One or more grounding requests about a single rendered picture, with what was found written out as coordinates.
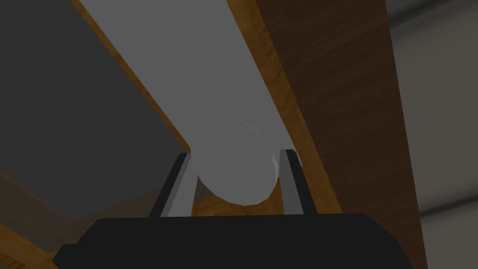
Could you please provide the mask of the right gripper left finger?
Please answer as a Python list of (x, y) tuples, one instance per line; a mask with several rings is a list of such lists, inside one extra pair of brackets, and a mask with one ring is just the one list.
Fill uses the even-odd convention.
[(191, 153), (180, 153), (167, 176), (149, 217), (190, 217), (198, 176)]

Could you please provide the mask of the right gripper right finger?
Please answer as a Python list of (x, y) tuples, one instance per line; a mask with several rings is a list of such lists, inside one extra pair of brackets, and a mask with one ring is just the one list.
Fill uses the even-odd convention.
[(280, 151), (279, 181), (285, 215), (317, 214), (298, 155), (293, 149)]

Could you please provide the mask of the grey cylindrical bar handle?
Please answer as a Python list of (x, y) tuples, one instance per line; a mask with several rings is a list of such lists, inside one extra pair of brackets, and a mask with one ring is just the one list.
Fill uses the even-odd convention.
[(293, 149), (226, 0), (80, 0), (191, 150), (216, 196), (296, 198)]

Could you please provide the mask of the brown wooden door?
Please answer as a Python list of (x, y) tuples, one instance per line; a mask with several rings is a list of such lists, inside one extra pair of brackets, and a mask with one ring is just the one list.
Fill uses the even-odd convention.
[(149, 214), (190, 147), (80, 0), (0, 0), (0, 251), (30, 268), (428, 269), (385, 0), (226, 0), (316, 215), (198, 177)]

